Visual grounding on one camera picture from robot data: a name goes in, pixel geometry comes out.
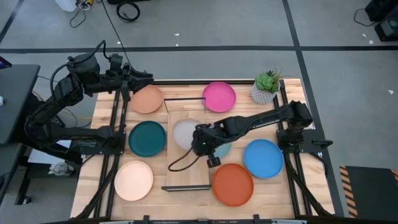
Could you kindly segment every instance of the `wooden table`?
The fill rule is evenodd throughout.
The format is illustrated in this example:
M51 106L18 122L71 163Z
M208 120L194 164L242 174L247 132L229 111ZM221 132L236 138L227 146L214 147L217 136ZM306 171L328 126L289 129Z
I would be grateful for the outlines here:
M285 79L287 98L289 101L305 102L305 95L299 79ZM186 98L201 97L202 90L206 85L162 85L159 88L164 98ZM214 113L206 111L205 122L212 123L228 116L250 116L267 110L273 110L274 105L258 105L251 99L252 85L232 85L236 92L236 104L227 113ZM91 128L109 125L114 95L101 93L98 95L93 122ZM200 101L184 102L186 110L203 107ZM156 112L151 114L139 114L131 109L129 105L126 116L127 135L130 130L141 121L152 120L160 123L167 130L168 113L162 105ZM277 142L277 125L273 124L263 128L255 129L247 135L234 142L232 150L221 161L223 164L243 164L244 148L255 139L269 139ZM143 199L136 202L128 202L117 194L114 197L112 220L142 220L144 215L150 215L151 220L196 220L207 219L250 219L254 214L260 218L293 218L294 212L289 192L289 184L285 168L280 174L272 179L254 179L254 193L250 201L240 207L227 207L215 199L211 190L166 192L160 187L166 184L167 176L167 150L164 149L155 157L139 157L134 155L127 145L124 154L120 158L119 167L129 161L143 161L150 166L154 173L154 184L151 191ZM333 204L326 182L323 165L320 161L309 154L301 154L305 180L310 191L326 210L333 213ZM73 202L71 217L78 215L85 205L90 201L97 191L100 179L100 171L103 156L94 156L82 168ZM210 169L210 178L217 170ZM296 186L298 202L301 214L305 214L303 200L299 188ZM108 192L104 193L101 215L105 214L105 205Z

